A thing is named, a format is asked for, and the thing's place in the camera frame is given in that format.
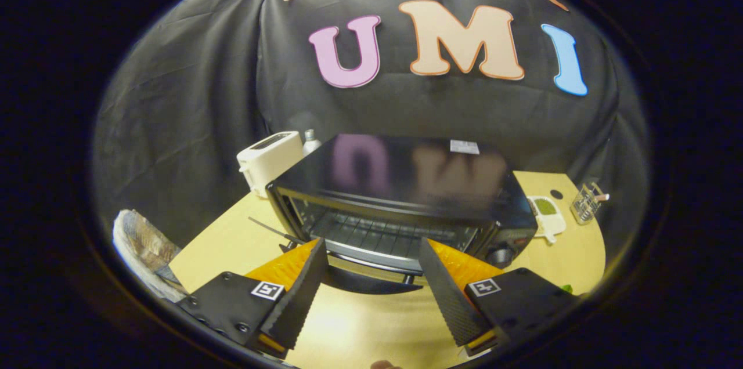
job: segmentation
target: wooden table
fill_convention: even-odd
[[[569,211],[578,194],[564,174],[515,172],[529,196],[554,200],[567,227],[557,242],[534,238],[506,271],[527,267],[555,285],[570,284],[581,294],[603,276],[605,250],[598,224],[578,226]],[[248,218],[282,229],[268,200],[246,195],[208,226],[176,257],[170,267],[189,292],[223,271],[245,274],[281,255],[286,239]],[[428,287],[396,295],[362,295],[320,285],[297,345],[286,362],[304,369],[367,369],[387,359],[404,369],[449,367],[466,361],[456,347]]]

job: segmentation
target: letter m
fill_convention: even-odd
[[[477,54],[484,46],[485,60],[480,63],[483,75],[512,81],[524,77],[510,30],[513,16],[507,10],[478,6],[467,26],[463,26],[451,12],[435,1],[403,2],[400,11],[410,15],[416,28],[419,57],[410,64],[410,70],[416,75],[444,75],[449,72],[449,63],[441,58],[438,46],[441,43],[464,73],[472,70]]]

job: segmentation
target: black fabric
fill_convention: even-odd
[[[93,141],[107,229],[132,208],[185,247],[245,194],[235,155],[265,136],[254,92],[262,1],[185,0],[125,58]]]
[[[414,0],[186,0],[157,23],[122,65],[96,127],[100,218],[136,208],[183,247],[247,192],[236,153],[278,131],[443,137],[496,144],[515,170],[567,173],[611,193],[600,210],[607,259],[642,219],[650,136],[641,92],[608,37],[569,0],[432,0],[464,25],[479,5],[513,15],[525,78],[411,72],[416,35],[402,2]],[[381,67],[370,83],[326,83],[308,37],[337,26],[340,62],[360,62],[348,21],[379,15]],[[576,39],[585,97],[558,89],[555,49],[542,23]]]

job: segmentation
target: toaster oven door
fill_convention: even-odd
[[[278,196],[284,224],[301,240],[323,237],[332,255],[403,274],[422,274],[420,240],[427,237],[462,252],[475,250],[492,231],[477,223],[444,223],[372,208],[343,208],[299,197]]]

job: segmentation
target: cloth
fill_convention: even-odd
[[[114,246],[127,263],[128,268],[139,277],[154,295],[172,302],[186,297],[168,263],[181,249],[170,242],[137,211],[122,210],[114,221]]]

